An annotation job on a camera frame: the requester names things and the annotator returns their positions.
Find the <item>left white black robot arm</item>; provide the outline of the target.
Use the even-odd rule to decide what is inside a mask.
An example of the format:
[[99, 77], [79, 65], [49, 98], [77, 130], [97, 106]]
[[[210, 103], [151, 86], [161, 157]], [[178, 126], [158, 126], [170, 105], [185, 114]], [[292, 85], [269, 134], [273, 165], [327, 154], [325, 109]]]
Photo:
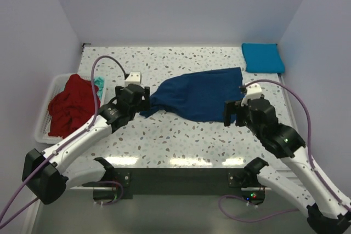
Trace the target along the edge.
[[150, 88], [116, 86], [116, 96], [98, 109], [83, 126], [59, 143], [25, 156], [23, 183], [44, 204], [56, 201], [73, 180], [64, 173], [81, 154], [101, 139], [126, 126], [135, 114], [150, 108]]

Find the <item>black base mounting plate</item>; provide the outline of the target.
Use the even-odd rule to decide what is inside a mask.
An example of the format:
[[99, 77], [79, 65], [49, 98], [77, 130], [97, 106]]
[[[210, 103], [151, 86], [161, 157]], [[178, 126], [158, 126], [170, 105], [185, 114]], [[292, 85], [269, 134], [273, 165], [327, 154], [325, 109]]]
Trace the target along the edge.
[[264, 187], [240, 168], [109, 168], [98, 182], [83, 186], [105, 189], [93, 191], [96, 201], [134, 195], [235, 195], [254, 204], [265, 199]]

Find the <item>mint green t shirt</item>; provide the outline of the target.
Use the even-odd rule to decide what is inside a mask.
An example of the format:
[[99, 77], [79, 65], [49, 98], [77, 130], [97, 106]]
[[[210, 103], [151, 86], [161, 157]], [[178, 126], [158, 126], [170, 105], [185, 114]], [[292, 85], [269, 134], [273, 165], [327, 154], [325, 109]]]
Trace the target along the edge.
[[105, 79], [103, 77], [95, 77], [94, 85], [97, 87], [97, 96], [99, 99], [103, 96], [103, 89], [105, 85]]

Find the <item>red t shirt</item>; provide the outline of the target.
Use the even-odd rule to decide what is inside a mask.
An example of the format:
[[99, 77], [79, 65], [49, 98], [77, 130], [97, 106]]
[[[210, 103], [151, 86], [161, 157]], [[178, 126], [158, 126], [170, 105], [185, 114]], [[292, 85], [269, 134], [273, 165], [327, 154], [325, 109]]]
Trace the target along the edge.
[[64, 139], [84, 125], [95, 113], [94, 94], [97, 87], [92, 88], [90, 80], [71, 75], [48, 105], [52, 118], [48, 135]]

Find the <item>folded light blue t shirt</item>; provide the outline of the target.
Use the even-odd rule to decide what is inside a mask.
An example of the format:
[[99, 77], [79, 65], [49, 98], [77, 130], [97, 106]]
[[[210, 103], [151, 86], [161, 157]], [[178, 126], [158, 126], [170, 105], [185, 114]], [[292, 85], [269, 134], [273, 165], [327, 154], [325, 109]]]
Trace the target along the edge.
[[277, 44], [243, 43], [242, 54], [249, 73], [284, 73]]

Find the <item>dark blue t shirt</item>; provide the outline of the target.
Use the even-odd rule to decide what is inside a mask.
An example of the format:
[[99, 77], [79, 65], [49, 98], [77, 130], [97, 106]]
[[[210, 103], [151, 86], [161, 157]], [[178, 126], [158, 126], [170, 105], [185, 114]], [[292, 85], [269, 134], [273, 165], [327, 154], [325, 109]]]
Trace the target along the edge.
[[164, 110], [194, 122], [223, 122], [224, 103], [241, 100], [239, 67], [187, 73], [165, 80], [150, 96], [148, 118]]

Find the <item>white plastic laundry basket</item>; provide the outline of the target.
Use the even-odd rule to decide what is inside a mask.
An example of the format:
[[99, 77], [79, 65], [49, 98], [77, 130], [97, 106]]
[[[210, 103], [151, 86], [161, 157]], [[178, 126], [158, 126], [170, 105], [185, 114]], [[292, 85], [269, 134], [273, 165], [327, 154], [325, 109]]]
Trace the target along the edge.
[[[51, 85], [49, 86], [49, 90], [46, 95], [44, 105], [41, 109], [41, 113], [39, 114], [39, 120], [35, 129], [35, 140], [37, 142], [52, 145], [52, 144], [57, 144], [63, 139], [61, 137], [53, 137], [48, 135], [50, 131], [51, 120], [52, 120], [48, 112], [48, 105], [57, 94], [59, 94], [64, 90], [66, 82], [68, 81], [70, 76], [74, 74], [76, 73], [58, 75], [53, 79]], [[90, 77], [87, 75], [79, 75], [79, 76], [85, 80], [90, 80]], [[99, 106], [101, 106], [104, 102], [105, 93], [106, 93], [106, 84], [104, 85], [103, 96], [101, 99], [99, 99], [98, 96], [94, 94], [97, 96], [97, 103]]]

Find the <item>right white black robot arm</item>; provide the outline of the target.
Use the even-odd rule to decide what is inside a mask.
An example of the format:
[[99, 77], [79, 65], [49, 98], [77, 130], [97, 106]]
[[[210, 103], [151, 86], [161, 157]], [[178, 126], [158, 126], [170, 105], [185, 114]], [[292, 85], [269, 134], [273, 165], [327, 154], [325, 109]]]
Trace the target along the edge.
[[318, 166], [312, 164], [301, 136], [288, 125], [279, 122], [275, 108], [264, 98], [227, 101], [224, 104], [224, 125], [230, 125], [236, 115], [236, 126], [247, 127], [263, 147], [280, 159], [297, 176], [301, 186], [280, 175], [262, 158], [255, 158], [237, 180], [246, 187], [261, 184], [293, 204], [306, 216], [315, 233], [345, 233], [350, 227], [350, 211], [345, 208], [350, 198], [333, 197], [318, 178]]

